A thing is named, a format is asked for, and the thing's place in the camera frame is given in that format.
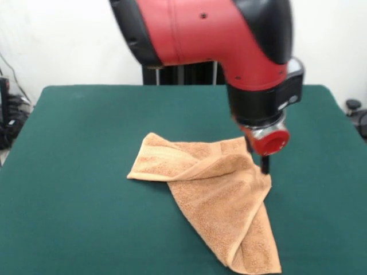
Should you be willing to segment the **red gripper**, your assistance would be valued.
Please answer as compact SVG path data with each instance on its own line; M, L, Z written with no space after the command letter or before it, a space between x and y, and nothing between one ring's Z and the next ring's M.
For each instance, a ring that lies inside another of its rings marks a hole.
M272 125L266 128L250 129L242 126L247 151L261 156L261 173L270 173L270 155L281 151L290 139L290 133L284 125Z

